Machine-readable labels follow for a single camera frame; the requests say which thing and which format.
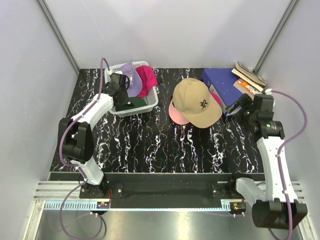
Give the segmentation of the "lavender baseball cap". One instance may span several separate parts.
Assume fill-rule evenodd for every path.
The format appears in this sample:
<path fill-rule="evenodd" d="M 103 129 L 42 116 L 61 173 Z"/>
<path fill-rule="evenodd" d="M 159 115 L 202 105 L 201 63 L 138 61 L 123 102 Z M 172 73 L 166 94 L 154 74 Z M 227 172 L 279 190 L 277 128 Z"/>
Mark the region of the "lavender baseball cap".
<path fill-rule="evenodd" d="M 123 75 L 128 77 L 129 87 L 127 89 L 128 97 L 137 97 L 143 88 L 142 79 L 131 62 L 125 63 L 119 69 Z"/>

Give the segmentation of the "dark green cap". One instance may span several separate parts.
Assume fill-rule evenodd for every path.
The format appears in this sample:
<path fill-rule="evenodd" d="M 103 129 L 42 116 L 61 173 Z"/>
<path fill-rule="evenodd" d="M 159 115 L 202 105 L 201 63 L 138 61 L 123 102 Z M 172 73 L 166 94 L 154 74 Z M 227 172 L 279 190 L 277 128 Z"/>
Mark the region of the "dark green cap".
<path fill-rule="evenodd" d="M 129 102 L 115 107 L 116 112 L 145 107 L 147 103 L 140 97 L 130 97 Z"/>

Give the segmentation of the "beige baseball cap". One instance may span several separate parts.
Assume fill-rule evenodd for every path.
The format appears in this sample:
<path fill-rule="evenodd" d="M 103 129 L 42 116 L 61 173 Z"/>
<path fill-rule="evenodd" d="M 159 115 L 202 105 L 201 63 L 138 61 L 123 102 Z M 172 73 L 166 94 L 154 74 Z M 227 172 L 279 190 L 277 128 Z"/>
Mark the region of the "beige baseball cap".
<path fill-rule="evenodd" d="M 207 86 L 195 78 L 185 78 L 173 91 L 174 107 L 197 128 L 205 129 L 222 117 L 222 108 L 212 97 Z"/>

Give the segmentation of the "light pink baseball cap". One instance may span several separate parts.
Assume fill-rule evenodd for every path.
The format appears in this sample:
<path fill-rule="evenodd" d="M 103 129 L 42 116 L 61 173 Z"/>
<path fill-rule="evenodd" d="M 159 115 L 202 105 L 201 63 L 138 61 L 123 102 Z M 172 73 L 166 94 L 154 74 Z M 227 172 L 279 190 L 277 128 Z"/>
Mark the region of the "light pink baseball cap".
<path fill-rule="evenodd" d="M 178 125 L 186 125 L 190 122 L 179 110 L 175 108 L 173 100 L 170 101 L 168 114 L 171 120 Z"/>

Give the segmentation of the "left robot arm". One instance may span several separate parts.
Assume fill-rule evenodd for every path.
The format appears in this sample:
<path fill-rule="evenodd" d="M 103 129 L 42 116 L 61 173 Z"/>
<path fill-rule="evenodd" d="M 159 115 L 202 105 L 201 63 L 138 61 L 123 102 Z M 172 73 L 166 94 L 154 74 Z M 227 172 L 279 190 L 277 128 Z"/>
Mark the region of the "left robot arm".
<path fill-rule="evenodd" d="M 118 72 L 109 76 L 108 82 L 100 78 L 98 94 L 80 113 L 62 118 L 58 124 L 57 147 L 61 163 L 76 168 L 84 180 L 81 186 L 89 187 L 97 198 L 108 193 L 108 182 L 93 157 L 95 142 L 92 129 L 112 108 L 129 102 L 129 77 Z"/>

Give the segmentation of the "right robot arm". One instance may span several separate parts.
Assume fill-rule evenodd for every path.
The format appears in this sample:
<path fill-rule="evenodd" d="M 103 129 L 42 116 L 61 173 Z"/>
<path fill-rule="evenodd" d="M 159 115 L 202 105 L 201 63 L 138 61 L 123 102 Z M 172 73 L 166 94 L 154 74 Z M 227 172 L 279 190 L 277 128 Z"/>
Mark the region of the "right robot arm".
<path fill-rule="evenodd" d="M 298 201 L 286 162 L 286 139 L 283 124 L 273 119 L 274 98 L 257 94 L 251 98 L 243 94 L 227 108 L 239 108 L 236 117 L 255 137 L 265 177 L 265 190 L 246 174 L 235 173 L 228 182 L 227 192 L 232 198 L 240 196 L 251 206 L 256 227 L 293 230 L 307 215 L 306 204 Z"/>

